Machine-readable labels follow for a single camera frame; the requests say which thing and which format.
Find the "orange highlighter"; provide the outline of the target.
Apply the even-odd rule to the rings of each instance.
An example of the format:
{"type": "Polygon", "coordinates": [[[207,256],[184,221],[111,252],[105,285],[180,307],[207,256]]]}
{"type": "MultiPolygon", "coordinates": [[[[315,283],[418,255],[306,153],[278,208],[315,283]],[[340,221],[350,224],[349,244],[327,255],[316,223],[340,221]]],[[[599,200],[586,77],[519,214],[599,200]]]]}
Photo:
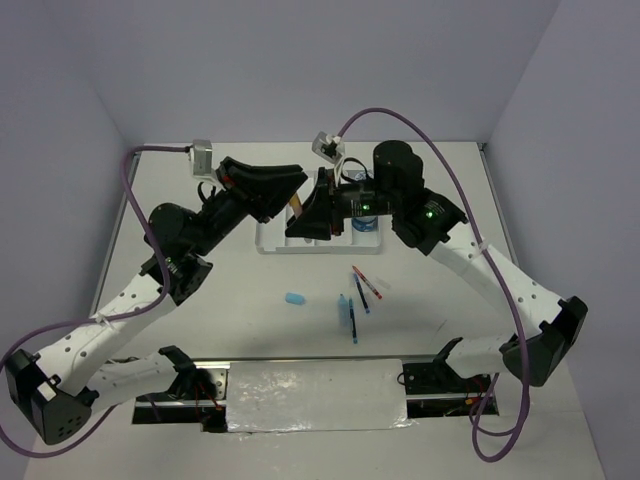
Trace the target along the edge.
{"type": "Polygon", "coordinates": [[[295,217],[299,217],[303,212],[302,203],[298,194],[294,194],[289,200],[289,205],[295,217]]]}

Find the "blue highlighter cap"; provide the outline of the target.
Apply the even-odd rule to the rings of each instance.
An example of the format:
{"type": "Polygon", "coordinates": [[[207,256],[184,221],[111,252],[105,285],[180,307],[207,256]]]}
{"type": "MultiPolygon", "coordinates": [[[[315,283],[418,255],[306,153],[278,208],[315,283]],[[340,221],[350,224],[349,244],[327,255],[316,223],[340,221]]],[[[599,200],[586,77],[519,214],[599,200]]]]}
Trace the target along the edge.
{"type": "Polygon", "coordinates": [[[285,294],[285,302],[292,305],[304,305],[306,303],[306,299],[301,294],[287,292],[285,294]]]}

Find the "blue highlighter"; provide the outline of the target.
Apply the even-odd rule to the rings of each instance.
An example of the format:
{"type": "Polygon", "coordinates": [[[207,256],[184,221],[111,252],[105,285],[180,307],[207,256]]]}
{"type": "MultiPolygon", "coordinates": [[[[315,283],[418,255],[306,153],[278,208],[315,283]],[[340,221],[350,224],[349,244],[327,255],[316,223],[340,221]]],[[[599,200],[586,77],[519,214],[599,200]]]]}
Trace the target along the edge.
{"type": "Polygon", "coordinates": [[[351,319],[351,309],[348,299],[340,294],[338,298],[338,316],[340,326],[344,329],[351,331],[352,330],[352,319],[351,319]]]}

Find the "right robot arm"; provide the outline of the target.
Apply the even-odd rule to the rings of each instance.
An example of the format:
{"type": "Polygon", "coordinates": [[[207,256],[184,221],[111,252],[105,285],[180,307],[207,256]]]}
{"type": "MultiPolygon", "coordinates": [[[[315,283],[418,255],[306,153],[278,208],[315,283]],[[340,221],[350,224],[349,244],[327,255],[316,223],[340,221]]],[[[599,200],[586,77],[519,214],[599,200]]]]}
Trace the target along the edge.
{"type": "Polygon", "coordinates": [[[457,391],[476,375],[511,373],[541,387],[577,340],[588,312],[576,296],[545,289],[475,236],[467,214],[424,185],[423,162],[411,146],[389,140],[373,150],[373,176],[338,184],[320,168],[300,215],[288,220],[289,238],[328,241],[345,220],[391,218],[398,238],[458,275],[516,327],[505,335],[449,341],[436,357],[436,383],[457,391]]]}

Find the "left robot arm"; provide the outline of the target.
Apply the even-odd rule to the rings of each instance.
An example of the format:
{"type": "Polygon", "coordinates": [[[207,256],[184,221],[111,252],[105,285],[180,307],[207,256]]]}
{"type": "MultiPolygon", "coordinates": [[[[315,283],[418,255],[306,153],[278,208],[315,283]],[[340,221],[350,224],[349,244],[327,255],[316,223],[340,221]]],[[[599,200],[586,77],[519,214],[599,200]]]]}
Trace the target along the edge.
{"type": "Polygon", "coordinates": [[[197,211],[174,203],[152,211],[145,241],[157,249],[113,300],[55,343],[8,357],[10,397],[45,444],[69,440],[92,415],[138,396],[214,395],[209,374],[176,346],[113,356],[200,288],[213,268],[206,255],[235,227],[248,216],[274,219],[307,176],[298,165],[249,166],[230,157],[198,175],[212,183],[210,196],[197,211]]]}

